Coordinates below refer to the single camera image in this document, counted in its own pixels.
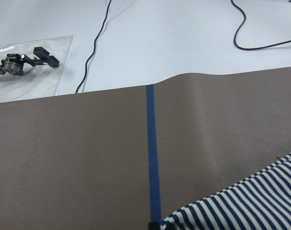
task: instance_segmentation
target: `blue tape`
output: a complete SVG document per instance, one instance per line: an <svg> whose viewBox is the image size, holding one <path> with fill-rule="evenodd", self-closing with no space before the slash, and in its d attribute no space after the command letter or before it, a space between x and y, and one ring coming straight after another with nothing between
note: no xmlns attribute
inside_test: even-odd
<svg viewBox="0 0 291 230"><path fill-rule="evenodd" d="M159 172L155 123L154 86L146 86L147 142L149 154L151 222L161 221Z"/></svg>

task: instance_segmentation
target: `clear plastic bag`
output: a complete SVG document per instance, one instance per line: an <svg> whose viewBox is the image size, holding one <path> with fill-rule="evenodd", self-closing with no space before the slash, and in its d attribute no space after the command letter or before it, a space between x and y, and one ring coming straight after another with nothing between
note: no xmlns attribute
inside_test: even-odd
<svg viewBox="0 0 291 230"><path fill-rule="evenodd" d="M26 54L33 59L33 49L37 46L42 46L59 60L58 68L32 67L25 63L23 76L0 75L0 103L57 95L74 39L71 35L0 46L0 64L7 54Z"/></svg>

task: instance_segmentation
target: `gimbal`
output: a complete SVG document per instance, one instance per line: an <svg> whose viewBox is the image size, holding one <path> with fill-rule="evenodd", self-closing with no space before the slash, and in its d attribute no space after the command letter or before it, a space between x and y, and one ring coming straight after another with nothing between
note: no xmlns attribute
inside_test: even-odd
<svg viewBox="0 0 291 230"><path fill-rule="evenodd" d="M23 66L25 63L28 63L31 66L49 65L53 68L59 67L59 61L54 56L49 56L50 53L42 47L35 47L33 54L39 57L39 59L36 57L30 59L25 54L8 54L5 59L1 60L2 65L0 65L0 75L5 73L23 75Z"/></svg>

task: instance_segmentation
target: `striped fabric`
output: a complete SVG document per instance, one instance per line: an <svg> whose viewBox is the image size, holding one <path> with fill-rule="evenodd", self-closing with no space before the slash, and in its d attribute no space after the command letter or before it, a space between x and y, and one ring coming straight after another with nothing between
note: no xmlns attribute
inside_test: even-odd
<svg viewBox="0 0 291 230"><path fill-rule="evenodd" d="M182 207L161 230L291 230L291 153L214 195Z"/></svg>

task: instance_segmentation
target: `black cable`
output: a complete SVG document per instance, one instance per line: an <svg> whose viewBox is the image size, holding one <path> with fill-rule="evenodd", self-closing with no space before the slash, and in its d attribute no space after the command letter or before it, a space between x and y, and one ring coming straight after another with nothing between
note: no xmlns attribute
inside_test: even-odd
<svg viewBox="0 0 291 230"><path fill-rule="evenodd" d="M104 25L105 25L105 22L106 22L106 19L107 19L107 15L108 15L108 9L109 9L109 6L111 5L111 2L112 2L112 0L110 0L109 3L108 3L107 10L106 10L106 15L105 15L105 18L104 18L104 21L103 21L102 27L101 27L101 29L100 29L98 35L97 35L96 38L94 39L93 52L92 52L92 54L89 56L89 58L86 60L86 63L85 63L85 75L84 75L84 78L83 78L83 80L80 82L80 84L78 85L77 90L75 90L75 93L78 93L78 90L80 89L80 87L82 86L82 84L84 83L84 81L85 81L85 79L86 79L86 76L87 76L87 65L88 65L89 60L93 57L93 55L94 55L95 52L96 52L96 43L97 43L97 40L98 40L98 38L99 38L99 36L100 36L100 34L101 34L103 28L104 28Z"/></svg>
<svg viewBox="0 0 291 230"><path fill-rule="evenodd" d="M279 45L282 45L282 44L286 44L286 43L290 43L291 40L289 41L286 41L286 42L281 42L281 43L276 43L276 44L272 44L272 45L269 45L269 46L262 46L262 47L256 47L256 48L243 48L241 46L239 46L236 42L236 38L237 38L237 34L240 30L240 28L242 27L242 25L245 23L246 21L246 14L245 12L239 7L237 6L233 0L231 0L231 3L233 6L235 6L242 14L243 14L243 22L241 23L241 25L238 27L236 33L235 33L235 36L234 36L234 45L238 48L238 49L242 49L242 50L258 50L258 49L265 49L265 48L269 48L269 47L273 47L273 46L279 46Z"/></svg>

